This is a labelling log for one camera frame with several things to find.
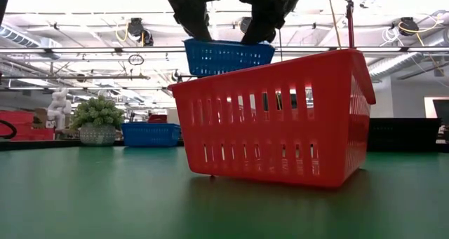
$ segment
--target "blue plastic basket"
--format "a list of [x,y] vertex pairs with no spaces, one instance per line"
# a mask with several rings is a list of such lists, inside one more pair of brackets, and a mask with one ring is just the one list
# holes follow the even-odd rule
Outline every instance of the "blue plastic basket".
[[211,76],[272,62],[274,48],[268,44],[241,45],[233,41],[184,41],[190,74]]
[[175,146],[180,138],[180,126],[172,123],[123,123],[125,146]]

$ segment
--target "potted plant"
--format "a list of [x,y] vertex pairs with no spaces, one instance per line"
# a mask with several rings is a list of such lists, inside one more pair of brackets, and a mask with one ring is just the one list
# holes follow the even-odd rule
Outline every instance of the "potted plant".
[[82,102],[75,110],[72,128],[79,129],[79,137],[87,145],[112,145],[115,141],[116,130],[121,129],[123,110],[117,109],[115,103],[90,98]]

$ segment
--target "green plant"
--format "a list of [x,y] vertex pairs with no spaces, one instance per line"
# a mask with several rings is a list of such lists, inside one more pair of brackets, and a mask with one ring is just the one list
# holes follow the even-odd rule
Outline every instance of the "green plant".
[[117,109],[115,103],[105,100],[104,96],[99,96],[98,99],[90,98],[76,108],[72,128],[78,129],[85,123],[93,123],[95,126],[111,124],[120,130],[123,114],[123,110]]

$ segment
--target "white figurine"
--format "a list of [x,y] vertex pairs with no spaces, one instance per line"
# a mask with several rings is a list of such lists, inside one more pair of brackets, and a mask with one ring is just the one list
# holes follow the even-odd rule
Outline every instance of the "white figurine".
[[65,129],[65,115],[72,111],[72,103],[66,100],[68,89],[59,88],[52,95],[52,102],[47,109],[47,118],[49,121],[55,121],[56,130]]

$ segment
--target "green tabletop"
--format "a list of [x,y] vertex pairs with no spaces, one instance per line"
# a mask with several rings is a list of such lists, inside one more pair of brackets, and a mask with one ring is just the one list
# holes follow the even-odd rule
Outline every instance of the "green tabletop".
[[195,175],[183,148],[0,152],[0,238],[449,238],[449,155],[369,154],[339,190]]

